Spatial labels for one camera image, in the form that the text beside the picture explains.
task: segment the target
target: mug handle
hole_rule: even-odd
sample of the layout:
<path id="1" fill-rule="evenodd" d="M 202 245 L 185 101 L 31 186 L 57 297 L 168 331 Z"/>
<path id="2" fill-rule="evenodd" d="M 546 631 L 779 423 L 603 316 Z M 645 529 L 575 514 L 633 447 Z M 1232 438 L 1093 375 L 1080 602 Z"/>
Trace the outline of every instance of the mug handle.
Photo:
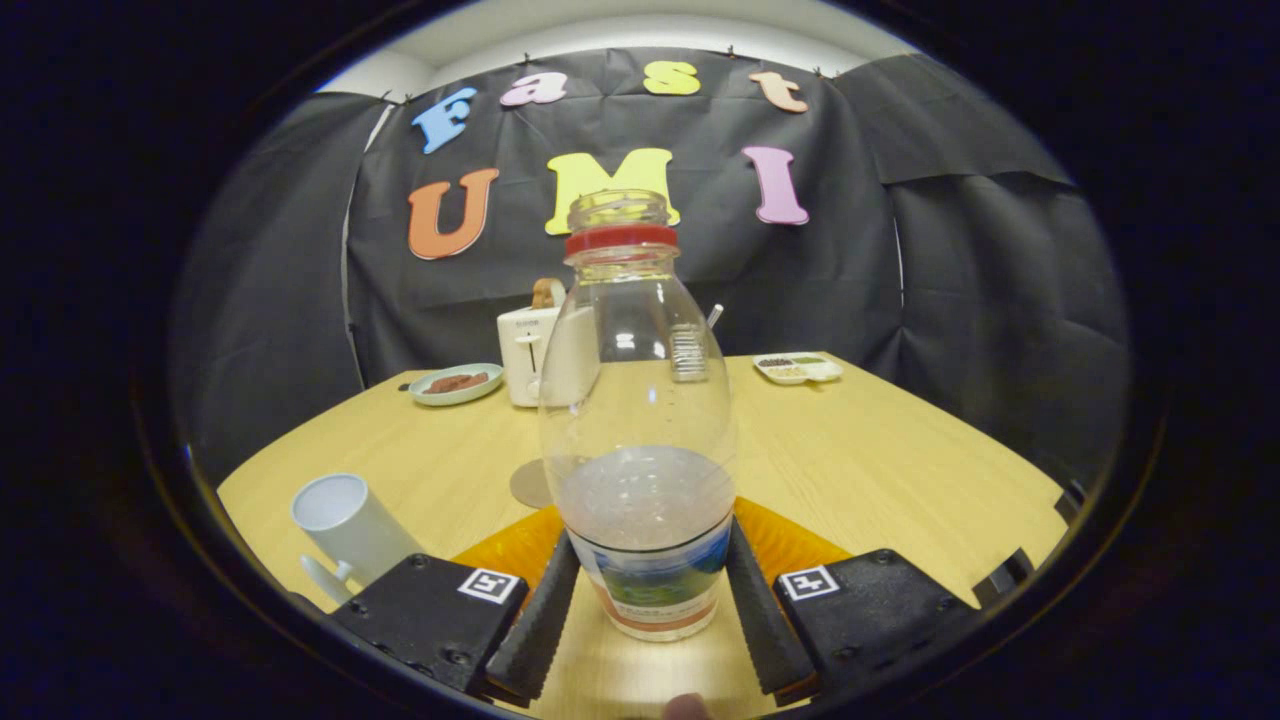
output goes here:
<path id="1" fill-rule="evenodd" d="M 347 578 L 351 575 L 351 565 L 343 561 L 338 561 L 338 570 L 330 573 L 328 568 L 320 564 L 319 560 L 311 557 L 310 555 L 302 555 L 298 560 L 302 561 L 302 569 L 311 575 L 315 584 L 320 585 L 326 596 L 333 598 L 334 602 L 342 605 L 355 597 L 349 589 L 347 589 Z"/>

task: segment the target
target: plate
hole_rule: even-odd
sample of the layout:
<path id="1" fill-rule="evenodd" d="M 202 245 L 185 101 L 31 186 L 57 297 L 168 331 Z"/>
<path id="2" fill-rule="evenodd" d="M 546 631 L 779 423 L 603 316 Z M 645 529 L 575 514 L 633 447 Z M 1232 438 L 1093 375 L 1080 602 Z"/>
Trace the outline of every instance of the plate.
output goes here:
<path id="1" fill-rule="evenodd" d="M 426 388 L 431 387 L 431 383 L 440 378 L 447 378 L 449 375 L 474 375 L 476 373 L 489 373 L 489 379 L 477 386 L 465 387 L 453 392 L 439 392 L 433 395 L 426 392 Z M 484 397 L 498 389 L 498 386 L 500 384 L 502 365 L 494 365 L 493 363 L 472 363 L 470 365 L 457 365 L 444 370 L 428 373 L 410 383 L 408 393 L 413 397 L 413 402 L 417 402 L 419 405 L 458 405 L 462 402 L 470 402 L 477 397 Z"/>
<path id="2" fill-rule="evenodd" d="M 751 364 L 771 382 L 796 386 L 804 382 L 828 383 L 845 374 L 838 364 L 817 352 L 773 352 L 756 355 Z"/>

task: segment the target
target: white toaster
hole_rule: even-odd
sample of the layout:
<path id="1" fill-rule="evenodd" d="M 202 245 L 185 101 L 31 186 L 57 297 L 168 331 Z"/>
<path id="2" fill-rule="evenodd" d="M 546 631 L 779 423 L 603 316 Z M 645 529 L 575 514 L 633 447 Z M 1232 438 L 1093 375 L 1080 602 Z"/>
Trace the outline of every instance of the white toaster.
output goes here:
<path id="1" fill-rule="evenodd" d="M 580 307 L 562 318 L 559 327 L 556 327 L 559 311 L 559 307 L 521 307 L 498 315 L 498 346 L 502 350 L 502 366 L 512 405 L 538 406 L 543 380 L 547 379 L 543 357 L 553 328 L 564 336 L 556 342 L 563 342 L 571 350 L 553 369 L 556 382 L 550 387 L 556 388 L 556 397 L 545 398 L 547 402 L 571 405 L 585 397 L 595 384 L 600 366 L 595 313 L 591 307 Z"/>

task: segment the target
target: ceiling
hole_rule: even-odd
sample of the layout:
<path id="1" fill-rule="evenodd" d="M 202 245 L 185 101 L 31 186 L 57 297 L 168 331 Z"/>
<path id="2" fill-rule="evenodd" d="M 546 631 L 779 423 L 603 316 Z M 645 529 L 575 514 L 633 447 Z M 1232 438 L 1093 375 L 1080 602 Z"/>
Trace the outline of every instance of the ceiling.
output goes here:
<path id="1" fill-rule="evenodd" d="M 867 20 L 818 0 L 481 0 L 407 33 L 387 49 L 442 68 L 520 35 L 637 14 L 750 22 L 808 36 L 869 60 L 915 51 Z"/>

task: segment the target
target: orange letter u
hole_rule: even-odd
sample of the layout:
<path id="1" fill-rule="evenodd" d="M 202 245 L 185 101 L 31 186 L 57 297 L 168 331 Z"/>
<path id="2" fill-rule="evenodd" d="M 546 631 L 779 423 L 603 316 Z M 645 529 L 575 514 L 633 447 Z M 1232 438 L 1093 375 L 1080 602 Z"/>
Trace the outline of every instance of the orange letter u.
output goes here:
<path id="1" fill-rule="evenodd" d="M 436 223 L 440 219 L 440 199 L 449 190 L 447 182 L 433 182 L 415 190 L 408 196 L 412 208 L 408 215 L 408 250 L 424 260 L 438 260 L 457 255 L 480 237 L 485 217 L 489 214 L 489 183 L 498 177 L 498 168 L 474 170 L 458 181 L 467 192 L 462 210 L 462 224 L 458 229 L 442 233 Z"/>

